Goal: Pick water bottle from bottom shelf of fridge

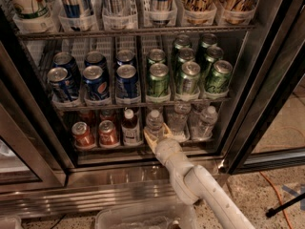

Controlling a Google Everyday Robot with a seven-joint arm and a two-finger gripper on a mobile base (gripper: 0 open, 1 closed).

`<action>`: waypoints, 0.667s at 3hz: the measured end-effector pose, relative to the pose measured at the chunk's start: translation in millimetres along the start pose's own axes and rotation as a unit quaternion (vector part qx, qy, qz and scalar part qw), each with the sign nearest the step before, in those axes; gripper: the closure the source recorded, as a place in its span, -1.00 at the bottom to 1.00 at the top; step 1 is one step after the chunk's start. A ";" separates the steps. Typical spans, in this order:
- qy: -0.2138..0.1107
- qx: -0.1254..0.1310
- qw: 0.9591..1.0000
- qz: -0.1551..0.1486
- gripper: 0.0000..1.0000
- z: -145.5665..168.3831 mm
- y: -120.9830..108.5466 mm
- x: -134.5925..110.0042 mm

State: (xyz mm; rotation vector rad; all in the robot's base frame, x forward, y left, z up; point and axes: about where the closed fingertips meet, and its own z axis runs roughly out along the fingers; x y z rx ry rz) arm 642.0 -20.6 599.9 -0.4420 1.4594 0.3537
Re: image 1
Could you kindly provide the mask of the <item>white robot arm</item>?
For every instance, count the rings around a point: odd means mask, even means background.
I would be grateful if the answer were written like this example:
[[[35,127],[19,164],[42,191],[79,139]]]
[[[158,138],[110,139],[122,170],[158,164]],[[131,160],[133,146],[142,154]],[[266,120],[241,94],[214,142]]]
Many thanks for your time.
[[[168,170],[170,184],[183,203],[192,205],[205,200],[223,229],[255,229],[210,172],[190,162],[165,123],[161,135],[155,135],[146,126],[144,137],[155,157]]]

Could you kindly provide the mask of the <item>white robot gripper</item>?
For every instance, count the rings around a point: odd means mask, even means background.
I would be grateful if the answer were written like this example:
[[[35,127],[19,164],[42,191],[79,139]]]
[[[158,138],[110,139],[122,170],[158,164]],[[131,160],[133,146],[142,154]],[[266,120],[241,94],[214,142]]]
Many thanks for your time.
[[[147,127],[144,128],[144,137],[155,153],[156,158],[166,168],[188,167],[189,161],[183,153],[178,141],[173,139],[173,133],[166,123],[162,124],[163,135],[165,138],[157,143],[157,137],[152,135]]]

